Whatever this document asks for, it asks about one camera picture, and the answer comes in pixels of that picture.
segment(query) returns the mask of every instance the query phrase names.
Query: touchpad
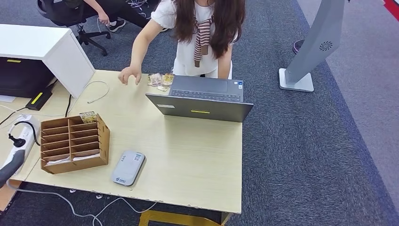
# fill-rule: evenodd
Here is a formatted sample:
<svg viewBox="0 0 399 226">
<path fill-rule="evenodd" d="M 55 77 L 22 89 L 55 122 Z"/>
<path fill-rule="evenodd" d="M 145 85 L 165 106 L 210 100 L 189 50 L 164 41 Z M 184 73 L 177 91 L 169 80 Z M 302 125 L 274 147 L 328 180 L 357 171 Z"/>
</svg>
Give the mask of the touchpad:
<svg viewBox="0 0 399 226">
<path fill-rule="evenodd" d="M 225 93 L 227 92 L 227 81 L 219 79 L 193 79 L 190 81 L 190 90 L 198 92 Z"/>
</svg>

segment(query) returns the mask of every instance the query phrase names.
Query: white floor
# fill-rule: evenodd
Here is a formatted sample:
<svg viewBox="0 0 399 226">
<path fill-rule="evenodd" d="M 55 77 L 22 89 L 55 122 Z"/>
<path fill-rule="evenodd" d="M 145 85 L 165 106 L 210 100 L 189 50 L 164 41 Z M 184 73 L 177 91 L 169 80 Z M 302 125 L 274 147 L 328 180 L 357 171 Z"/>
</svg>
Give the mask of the white floor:
<svg viewBox="0 0 399 226">
<path fill-rule="evenodd" d="M 298 0 L 309 24 L 321 0 Z M 399 210 L 399 21 L 381 0 L 346 2 L 327 63 Z"/>
</svg>

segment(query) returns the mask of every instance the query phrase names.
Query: long brown hair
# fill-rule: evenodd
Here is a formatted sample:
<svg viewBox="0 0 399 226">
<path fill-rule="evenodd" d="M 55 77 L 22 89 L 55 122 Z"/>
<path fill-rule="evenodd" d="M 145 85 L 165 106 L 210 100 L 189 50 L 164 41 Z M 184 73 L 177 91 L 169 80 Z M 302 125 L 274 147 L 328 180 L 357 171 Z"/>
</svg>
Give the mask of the long brown hair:
<svg viewBox="0 0 399 226">
<path fill-rule="evenodd" d="M 192 34 L 197 32 L 194 0 L 175 0 L 175 3 L 175 37 L 178 41 L 190 42 Z M 241 37 L 241 26 L 245 18 L 245 0 L 215 0 L 213 7 L 215 33 L 211 37 L 210 46 L 215 58 L 218 59 L 227 51 L 230 43 L 238 41 Z"/>
</svg>

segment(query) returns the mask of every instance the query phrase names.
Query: laptop lid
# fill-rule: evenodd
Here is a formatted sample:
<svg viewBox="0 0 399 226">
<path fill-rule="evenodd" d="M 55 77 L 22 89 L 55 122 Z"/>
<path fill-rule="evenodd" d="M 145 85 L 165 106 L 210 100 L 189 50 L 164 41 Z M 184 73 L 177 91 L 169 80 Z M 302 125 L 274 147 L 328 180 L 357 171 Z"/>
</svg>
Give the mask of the laptop lid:
<svg viewBox="0 0 399 226">
<path fill-rule="evenodd" d="M 145 94 L 164 114 L 172 116 L 243 122 L 253 104 Z"/>
</svg>

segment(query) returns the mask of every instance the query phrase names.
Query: laptop keyboard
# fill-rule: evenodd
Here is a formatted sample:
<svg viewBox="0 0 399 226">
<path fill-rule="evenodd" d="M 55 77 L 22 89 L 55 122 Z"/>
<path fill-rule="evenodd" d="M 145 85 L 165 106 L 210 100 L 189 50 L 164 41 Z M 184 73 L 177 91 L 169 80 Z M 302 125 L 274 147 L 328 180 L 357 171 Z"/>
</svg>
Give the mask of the laptop keyboard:
<svg viewBox="0 0 399 226">
<path fill-rule="evenodd" d="M 206 92 L 194 92 L 186 90 L 172 90 L 171 96 L 175 97 L 191 97 L 199 99 L 208 100 L 222 100 L 222 101 L 232 101 L 241 102 L 240 95 L 222 94 L 222 93 L 206 93 Z"/>
</svg>

